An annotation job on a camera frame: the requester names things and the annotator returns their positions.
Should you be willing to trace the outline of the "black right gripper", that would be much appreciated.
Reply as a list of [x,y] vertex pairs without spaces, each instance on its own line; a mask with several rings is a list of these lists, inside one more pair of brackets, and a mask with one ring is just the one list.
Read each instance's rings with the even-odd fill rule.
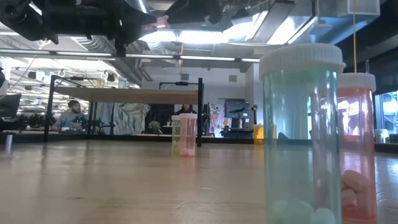
[[206,19],[211,24],[232,23],[231,16],[224,10],[223,1],[218,0],[175,1],[167,17],[169,24],[204,22]]

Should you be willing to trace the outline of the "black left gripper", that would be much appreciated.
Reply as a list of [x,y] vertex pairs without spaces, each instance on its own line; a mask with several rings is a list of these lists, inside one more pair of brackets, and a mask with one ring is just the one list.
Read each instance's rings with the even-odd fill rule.
[[[58,12],[61,34],[85,35],[91,39],[93,35],[103,35],[115,40],[118,56],[126,55],[126,45],[141,37],[154,33],[154,26],[141,26],[157,22],[157,18],[136,8],[125,5],[119,0],[110,1],[60,1]],[[122,41],[121,9],[123,22],[140,25],[129,28]]]

